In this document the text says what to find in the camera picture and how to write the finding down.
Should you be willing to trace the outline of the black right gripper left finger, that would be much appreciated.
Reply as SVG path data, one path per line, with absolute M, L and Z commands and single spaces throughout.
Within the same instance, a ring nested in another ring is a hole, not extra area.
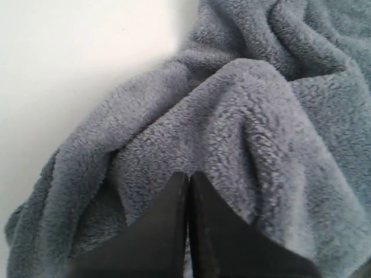
M 182 277 L 188 177 L 175 172 L 135 223 L 72 263 L 68 277 Z

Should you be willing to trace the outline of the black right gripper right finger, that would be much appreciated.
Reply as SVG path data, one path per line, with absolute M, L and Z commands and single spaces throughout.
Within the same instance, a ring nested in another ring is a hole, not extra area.
M 247 224 L 203 172 L 190 178 L 188 223 L 194 277 L 320 277 L 310 260 Z

